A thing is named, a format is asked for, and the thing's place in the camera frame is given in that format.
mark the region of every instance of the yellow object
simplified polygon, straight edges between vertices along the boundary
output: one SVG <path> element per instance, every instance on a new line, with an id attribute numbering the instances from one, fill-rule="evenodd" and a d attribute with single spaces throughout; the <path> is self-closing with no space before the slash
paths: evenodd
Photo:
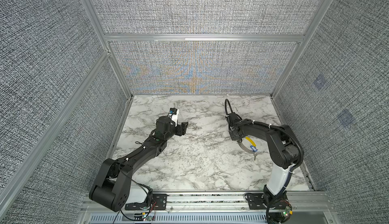
<path id="1" fill-rule="evenodd" d="M 252 140 L 252 139 L 250 139 L 248 136 L 246 136 L 246 139 L 248 140 L 248 141 L 250 141 L 250 143 L 253 145 L 253 146 L 257 146 L 255 143 L 254 143 L 254 141 Z"/>

